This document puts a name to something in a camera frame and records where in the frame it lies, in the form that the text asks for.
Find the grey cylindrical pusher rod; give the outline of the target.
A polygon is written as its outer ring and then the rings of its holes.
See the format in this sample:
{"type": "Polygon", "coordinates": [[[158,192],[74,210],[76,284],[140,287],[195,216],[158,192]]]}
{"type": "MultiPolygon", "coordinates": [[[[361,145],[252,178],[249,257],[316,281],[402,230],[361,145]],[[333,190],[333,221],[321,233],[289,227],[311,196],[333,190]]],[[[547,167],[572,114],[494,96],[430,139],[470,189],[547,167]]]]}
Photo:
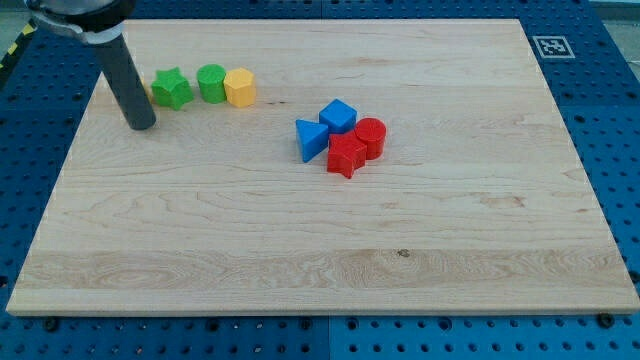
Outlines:
{"type": "Polygon", "coordinates": [[[122,35],[93,46],[121,112],[133,130],[146,130],[156,123],[151,102],[122,35]]]}

